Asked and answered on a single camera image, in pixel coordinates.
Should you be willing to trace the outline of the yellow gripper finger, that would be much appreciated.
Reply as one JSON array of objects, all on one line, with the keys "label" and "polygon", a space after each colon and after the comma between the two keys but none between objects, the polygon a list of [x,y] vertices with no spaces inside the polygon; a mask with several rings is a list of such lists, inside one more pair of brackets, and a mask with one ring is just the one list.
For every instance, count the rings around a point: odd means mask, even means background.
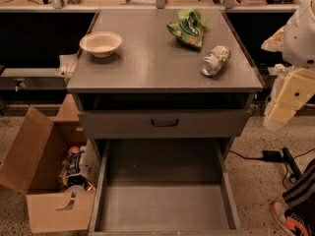
[{"label": "yellow gripper finger", "polygon": [[264,126],[273,131],[283,127],[314,95],[314,69],[300,68],[280,74],[265,109]]}]

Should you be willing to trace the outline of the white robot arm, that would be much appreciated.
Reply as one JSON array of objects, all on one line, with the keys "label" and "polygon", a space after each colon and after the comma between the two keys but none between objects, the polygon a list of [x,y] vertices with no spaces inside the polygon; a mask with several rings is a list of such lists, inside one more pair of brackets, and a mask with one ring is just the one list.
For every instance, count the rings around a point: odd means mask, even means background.
[{"label": "white robot arm", "polygon": [[291,70],[274,81],[265,109],[264,126],[283,127],[315,95],[315,0],[303,0],[286,25],[266,39],[261,48],[282,54]]}]

